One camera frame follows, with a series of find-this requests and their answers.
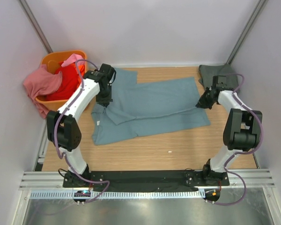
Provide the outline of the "grey t shirt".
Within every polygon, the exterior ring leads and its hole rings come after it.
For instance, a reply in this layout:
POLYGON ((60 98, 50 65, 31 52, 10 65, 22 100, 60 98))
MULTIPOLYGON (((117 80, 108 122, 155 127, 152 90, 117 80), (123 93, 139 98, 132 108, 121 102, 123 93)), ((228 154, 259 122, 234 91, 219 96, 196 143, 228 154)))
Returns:
POLYGON ((204 93, 213 85, 214 76, 225 76, 227 87, 235 90, 238 84, 238 77, 232 67, 228 64, 219 66, 200 65, 199 74, 201 78, 199 83, 204 87, 204 93))

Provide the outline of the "light blue t shirt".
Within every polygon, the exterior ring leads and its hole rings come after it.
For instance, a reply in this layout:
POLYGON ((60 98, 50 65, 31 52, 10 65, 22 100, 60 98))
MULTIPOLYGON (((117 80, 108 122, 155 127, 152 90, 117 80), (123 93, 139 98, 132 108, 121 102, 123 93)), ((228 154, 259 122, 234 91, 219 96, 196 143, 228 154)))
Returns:
POLYGON ((95 104, 92 140, 106 145, 141 136, 209 126, 194 77, 137 83, 137 72, 116 69, 112 102, 95 104))

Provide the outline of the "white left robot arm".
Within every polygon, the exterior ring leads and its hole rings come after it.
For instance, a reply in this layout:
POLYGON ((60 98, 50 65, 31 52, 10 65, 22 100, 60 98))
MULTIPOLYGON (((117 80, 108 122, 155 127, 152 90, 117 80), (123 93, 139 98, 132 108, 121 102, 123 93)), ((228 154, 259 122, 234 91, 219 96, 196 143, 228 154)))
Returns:
POLYGON ((68 164, 68 173, 74 174, 74 183, 86 187, 90 180, 89 167, 82 157, 80 142, 82 138, 78 120, 92 99, 107 107, 112 102, 112 84, 116 70, 108 64, 99 69, 89 70, 84 75, 78 72, 81 84, 74 94, 56 111, 46 116, 48 140, 51 141, 60 159, 68 164))

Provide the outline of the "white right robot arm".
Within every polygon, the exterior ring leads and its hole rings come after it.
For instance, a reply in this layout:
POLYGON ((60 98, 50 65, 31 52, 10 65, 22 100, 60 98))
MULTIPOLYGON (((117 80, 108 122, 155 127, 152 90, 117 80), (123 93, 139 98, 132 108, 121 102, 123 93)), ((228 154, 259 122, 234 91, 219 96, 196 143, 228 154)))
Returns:
POLYGON ((229 113, 223 131, 223 146, 209 159, 202 169, 202 181, 208 186, 227 179, 228 168, 239 155, 251 154, 260 146, 263 138, 262 112, 249 108, 237 95, 237 90, 228 86, 230 75, 216 75, 212 85, 206 87, 196 107, 211 109, 222 105, 229 113))

